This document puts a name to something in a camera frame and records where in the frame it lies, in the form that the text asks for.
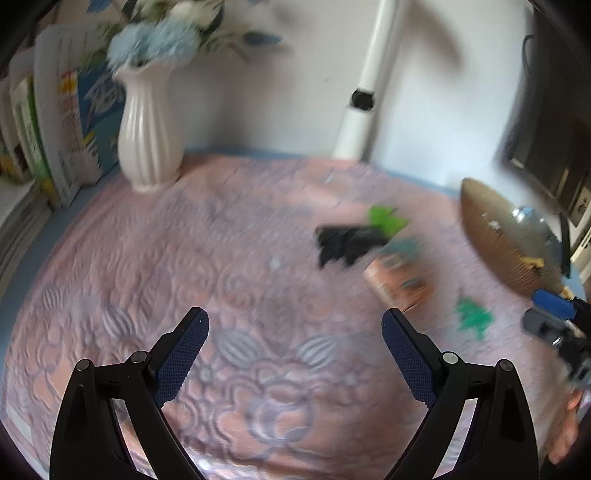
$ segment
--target person's hand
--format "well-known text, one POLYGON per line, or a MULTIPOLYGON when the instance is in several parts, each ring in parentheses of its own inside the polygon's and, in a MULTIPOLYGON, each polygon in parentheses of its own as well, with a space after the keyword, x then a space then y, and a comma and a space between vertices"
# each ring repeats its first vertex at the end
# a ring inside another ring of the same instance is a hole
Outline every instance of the person's hand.
POLYGON ((566 415, 560 423, 553 442, 548 451, 548 460, 557 465, 569 454, 577 437, 579 436, 579 424, 577 422, 577 407, 583 398, 582 390, 571 393, 567 404, 566 415))

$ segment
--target bed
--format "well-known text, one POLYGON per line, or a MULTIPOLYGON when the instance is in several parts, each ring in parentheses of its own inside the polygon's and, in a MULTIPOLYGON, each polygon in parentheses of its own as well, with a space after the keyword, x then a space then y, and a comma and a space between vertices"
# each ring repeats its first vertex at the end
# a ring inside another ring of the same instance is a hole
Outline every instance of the bed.
MULTIPOLYGON (((76 362, 124 361, 200 306, 210 336, 163 412, 208 478, 383 478, 426 408, 381 339, 384 308, 362 277, 375 253, 320 270, 314 241, 317 225, 364 221, 376 203, 396 206, 412 220, 404 235, 421 238, 434 294, 408 313, 411 323, 469 362, 509 358, 543 445, 568 394, 564 367, 520 331, 529 302, 479 260, 457 197, 337 161, 194 155, 183 168, 173 188, 149 196, 118 173, 105 180, 20 307, 0 420, 42 476, 76 362), (459 331, 461 295, 493 313, 485 340, 459 331)), ((453 467, 473 406, 440 473, 453 467)), ((125 406, 117 411, 136 466, 150 473, 125 406)))

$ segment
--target blue flower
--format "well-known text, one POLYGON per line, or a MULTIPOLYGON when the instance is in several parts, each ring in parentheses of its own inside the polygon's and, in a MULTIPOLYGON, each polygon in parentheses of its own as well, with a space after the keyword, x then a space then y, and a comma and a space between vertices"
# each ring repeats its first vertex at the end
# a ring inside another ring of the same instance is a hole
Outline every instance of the blue flower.
POLYGON ((172 60, 188 63, 199 46, 197 32, 186 22, 162 20, 157 24, 148 43, 150 60, 172 60))
POLYGON ((140 22, 127 25, 113 38, 107 58, 113 71, 126 64, 138 67, 152 60, 185 63, 193 58, 198 46, 197 32, 184 22, 140 22))

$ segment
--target blue handle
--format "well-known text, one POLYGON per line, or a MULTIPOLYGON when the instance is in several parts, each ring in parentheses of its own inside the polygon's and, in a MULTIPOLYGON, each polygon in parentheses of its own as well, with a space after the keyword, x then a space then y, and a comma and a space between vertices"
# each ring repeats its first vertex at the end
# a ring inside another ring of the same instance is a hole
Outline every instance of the blue handle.
POLYGON ((536 290, 531 296, 534 305, 560 320, 572 320, 577 315, 577 310, 568 300, 545 290, 536 290))

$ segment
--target stack of books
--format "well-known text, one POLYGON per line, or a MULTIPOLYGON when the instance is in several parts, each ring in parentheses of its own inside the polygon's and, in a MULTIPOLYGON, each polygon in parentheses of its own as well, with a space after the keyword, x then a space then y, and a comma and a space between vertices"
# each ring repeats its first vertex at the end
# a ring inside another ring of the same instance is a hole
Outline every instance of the stack of books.
POLYGON ((67 208, 119 161, 125 92, 99 22, 51 25, 0 80, 0 298, 51 209, 67 208))
POLYGON ((17 184, 0 178, 0 299, 50 216, 48 198, 38 183, 17 184))

